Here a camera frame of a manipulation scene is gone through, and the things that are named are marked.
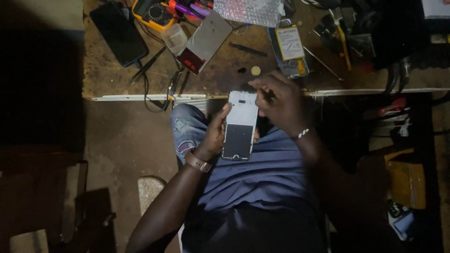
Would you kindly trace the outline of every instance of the yellow multimeter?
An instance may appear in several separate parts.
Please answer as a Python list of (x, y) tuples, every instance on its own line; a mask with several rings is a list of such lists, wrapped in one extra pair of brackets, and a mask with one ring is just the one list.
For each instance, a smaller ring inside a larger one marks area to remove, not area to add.
[(162, 32), (176, 22), (167, 8), (169, 6), (162, 3), (161, 0), (137, 0), (131, 11), (140, 22)]

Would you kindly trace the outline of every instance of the phone screen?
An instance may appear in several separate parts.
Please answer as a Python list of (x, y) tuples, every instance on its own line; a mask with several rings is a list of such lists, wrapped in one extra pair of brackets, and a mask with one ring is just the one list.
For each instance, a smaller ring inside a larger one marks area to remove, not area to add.
[(89, 16), (122, 66), (127, 67), (148, 54), (142, 37), (116, 3), (101, 5)]

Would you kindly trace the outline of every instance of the wooden workbench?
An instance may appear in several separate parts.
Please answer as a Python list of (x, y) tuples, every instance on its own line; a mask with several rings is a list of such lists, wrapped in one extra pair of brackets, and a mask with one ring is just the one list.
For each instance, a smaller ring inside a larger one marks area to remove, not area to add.
[[(93, 100), (142, 100), (143, 84), (135, 83), (131, 85), (129, 83), (130, 78), (138, 69), (135, 66), (124, 68), (117, 62), (89, 17), (89, 12), (96, 8), (99, 3), (100, 1), (84, 0), (83, 18), (86, 54), (84, 58), (83, 97)], [(362, 68), (354, 65), (353, 71), (349, 72), (345, 60), (333, 54), (329, 48), (321, 43), (319, 36), (313, 32), (313, 28), (327, 14), (326, 11), (301, 3), (296, 7), (297, 11), (291, 20), (294, 24), (301, 21), (299, 31), (303, 45), (345, 79), (345, 81), (339, 81), (306, 53), (306, 60), (312, 72), (303, 77), (303, 83), (309, 94), (356, 95), (379, 93), (384, 90), (387, 81), (386, 70), (365, 73)], [(191, 34), (195, 31), (194, 27), (185, 25)], [(149, 55), (142, 60), (145, 63), (161, 49), (161, 44), (144, 33), (142, 33), (142, 37), (150, 51)], [(198, 76), (193, 74), (182, 76), (176, 91), (176, 94), (179, 94), (178, 98), (225, 97), (232, 87), (254, 79), (254, 76), (250, 73), (253, 66), (259, 66), (262, 74), (277, 67), (265, 27), (253, 25), (241, 35), (231, 33), (228, 39), (233, 43), (267, 52), (269, 56), (261, 57), (242, 52), (228, 46), (225, 42)], [(238, 73), (237, 70), (240, 68), (246, 68), (247, 72), (244, 74)], [(150, 82), (150, 99), (163, 99), (165, 97), (166, 88), (175, 71), (174, 59), (167, 50), (147, 72)], [(448, 80), (450, 80), (448, 69), (413, 70), (410, 83), (404, 89), (404, 92), (450, 90)]]

